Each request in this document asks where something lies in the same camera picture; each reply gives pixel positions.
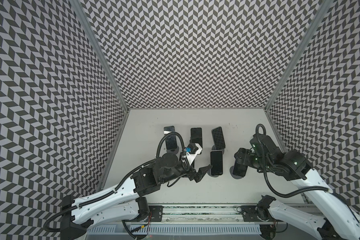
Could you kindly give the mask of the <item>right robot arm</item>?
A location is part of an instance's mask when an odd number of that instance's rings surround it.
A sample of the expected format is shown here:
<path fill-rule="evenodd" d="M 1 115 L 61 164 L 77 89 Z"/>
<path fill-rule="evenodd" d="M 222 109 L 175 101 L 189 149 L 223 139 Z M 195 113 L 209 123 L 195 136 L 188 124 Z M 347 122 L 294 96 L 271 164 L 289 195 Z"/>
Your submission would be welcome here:
<path fill-rule="evenodd" d="M 235 154 L 233 174 L 243 178 L 249 168 L 263 174 L 273 196 L 262 196 L 254 209 L 244 210 L 244 220 L 254 217 L 262 222 L 276 220 L 292 225 L 318 240 L 360 240 L 360 215 L 353 211 L 347 201 L 332 190 L 299 152 L 283 153 L 273 140 L 264 134 L 254 134 L 251 149 L 240 148 Z M 271 185 L 268 174 L 284 178 L 297 190 L 281 194 Z M 288 207 L 276 198 L 291 198 L 304 194 L 322 213 L 308 214 Z"/>

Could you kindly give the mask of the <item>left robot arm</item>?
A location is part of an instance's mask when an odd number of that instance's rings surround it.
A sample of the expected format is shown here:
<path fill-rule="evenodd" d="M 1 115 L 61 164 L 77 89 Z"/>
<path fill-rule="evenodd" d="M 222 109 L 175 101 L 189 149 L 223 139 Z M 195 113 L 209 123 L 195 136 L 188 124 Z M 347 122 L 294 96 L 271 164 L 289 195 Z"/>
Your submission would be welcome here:
<path fill-rule="evenodd" d="M 212 168 L 208 165 L 198 171 L 194 169 L 192 164 L 201 152 L 199 144 L 189 144 L 180 157 L 171 153 L 157 157 L 127 174 L 116 186 L 87 197 L 64 198 L 61 239 L 75 240 L 88 230 L 109 222 L 149 219 L 152 213 L 146 195 L 183 176 L 198 183 Z"/>

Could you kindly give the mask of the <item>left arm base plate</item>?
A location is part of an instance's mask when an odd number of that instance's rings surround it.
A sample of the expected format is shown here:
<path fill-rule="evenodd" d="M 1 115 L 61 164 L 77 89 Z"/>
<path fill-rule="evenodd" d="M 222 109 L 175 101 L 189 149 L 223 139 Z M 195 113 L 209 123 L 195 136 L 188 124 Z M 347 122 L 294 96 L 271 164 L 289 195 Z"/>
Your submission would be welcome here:
<path fill-rule="evenodd" d="M 142 223 L 148 222 L 161 222 L 163 217 L 164 206 L 162 205 L 149 205 L 149 208 L 145 208 L 142 211 L 139 211 L 139 214 L 136 218 L 132 220 L 127 220 L 127 222 L 133 223 Z"/>

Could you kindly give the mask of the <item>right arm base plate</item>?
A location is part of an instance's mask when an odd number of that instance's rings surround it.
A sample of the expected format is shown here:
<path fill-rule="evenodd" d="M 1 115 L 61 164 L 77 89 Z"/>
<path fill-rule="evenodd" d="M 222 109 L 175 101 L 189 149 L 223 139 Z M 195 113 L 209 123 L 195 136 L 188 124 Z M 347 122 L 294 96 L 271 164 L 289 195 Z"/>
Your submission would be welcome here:
<path fill-rule="evenodd" d="M 255 205 L 244 205 L 240 206 L 239 208 L 244 222 L 273 223 L 275 221 L 268 210 L 262 207 L 257 207 Z"/>

